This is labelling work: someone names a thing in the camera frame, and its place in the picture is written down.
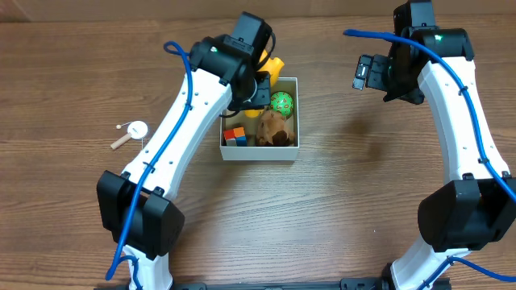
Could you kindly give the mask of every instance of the wooden stick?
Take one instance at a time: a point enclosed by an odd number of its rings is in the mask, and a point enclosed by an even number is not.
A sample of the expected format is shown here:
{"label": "wooden stick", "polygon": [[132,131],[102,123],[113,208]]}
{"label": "wooden stick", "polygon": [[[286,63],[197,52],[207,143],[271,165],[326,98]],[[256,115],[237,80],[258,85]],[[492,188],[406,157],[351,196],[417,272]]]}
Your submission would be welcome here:
{"label": "wooden stick", "polygon": [[131,133],[127,133],[122,138],[114,141],[113,144],[111,144],[111,149],[116,150],[118,147],[122,146],[129,140],[131,140]]}

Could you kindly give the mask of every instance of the green ball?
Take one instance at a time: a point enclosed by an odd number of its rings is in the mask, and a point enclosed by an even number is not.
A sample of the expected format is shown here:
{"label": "green ball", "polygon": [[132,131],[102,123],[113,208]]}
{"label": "green ball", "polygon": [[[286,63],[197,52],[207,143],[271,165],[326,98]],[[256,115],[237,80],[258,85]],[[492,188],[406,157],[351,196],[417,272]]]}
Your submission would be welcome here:
{"label": "green ball", "polygon": [[293,99],[286,92],[277,92],[271,96],[271,110],[281,113],[285,117],[292,116],[293,113]]}

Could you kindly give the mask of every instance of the black motor joint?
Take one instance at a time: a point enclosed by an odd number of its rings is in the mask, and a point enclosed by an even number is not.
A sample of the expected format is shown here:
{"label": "black motor joint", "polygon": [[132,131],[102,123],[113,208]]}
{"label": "black motor joint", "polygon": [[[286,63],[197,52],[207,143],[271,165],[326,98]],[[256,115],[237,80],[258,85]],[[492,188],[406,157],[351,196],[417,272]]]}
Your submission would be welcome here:
{"label": "black motor joint", "polygon": [[[440,29],[435,24],[431,0],[408,1],[394,10],[394,34],[412,39],[441,57],[475,56],[464,29]],[[387,56],[362,55],[356,68],[354,89],[378,89],[387,94],[384,102],[402,99],[419,105],[424,95],[418,87],[418,76],[430,58],[417,48],[393,43]]]}
{"label": "black motor joint", "polygon": [[273,29],[261,18],[243,12],[231,35],[206,37],[193,45],[190,64],[193,71],[205,70],[230,85],[233,111],[261,109],[270,104],[270,75],[257,72]]}

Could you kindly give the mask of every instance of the rubik's cube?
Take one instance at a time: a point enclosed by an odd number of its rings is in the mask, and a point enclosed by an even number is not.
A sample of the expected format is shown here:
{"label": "rubik's cube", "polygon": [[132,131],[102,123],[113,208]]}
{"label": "rubik's cube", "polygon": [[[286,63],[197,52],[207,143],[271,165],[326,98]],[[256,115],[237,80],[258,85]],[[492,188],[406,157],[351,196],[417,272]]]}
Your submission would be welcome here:
{"label": "rubik's cube", "polygon": [[225,130],[224,139],[226,140],[226,146],[246,147],[248,145],[248,141],[245,139],[245,134],[243,132],[243,127]]}

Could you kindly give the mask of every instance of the cable clip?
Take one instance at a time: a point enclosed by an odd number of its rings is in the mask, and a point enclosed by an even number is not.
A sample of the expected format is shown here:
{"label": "cable clip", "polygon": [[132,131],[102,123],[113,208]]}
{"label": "cable clip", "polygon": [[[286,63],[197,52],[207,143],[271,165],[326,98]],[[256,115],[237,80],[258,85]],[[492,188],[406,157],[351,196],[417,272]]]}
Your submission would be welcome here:
{"label": "cable clip", "polygon": [[425,288],[429,288],[430,289],[430,283],[428,283],[425,280],[423,280],[422,284],[425,285]]}
{"label": "cable clip", "polygon": [[152,169],[151,173],[154,173],[154,170],[155,170],[154,166],[151,166],[151,164],[149,164],[148,162],[145,162],[145,161],[144,161],[144,164]]}
{"label": "cable clip", "polygon": [[465,90],[468,90],[467,85],[465,85],[462,89],[459,90],[459,96],[462,96],[462,92],[464,92]]}
{"label": "cable clip", "polygon": [[489,162],[489,158],[487,158],[487,157],[485,159],[481,159],[481,158],[478,159],[479,164],[487,164],[488,162]]}

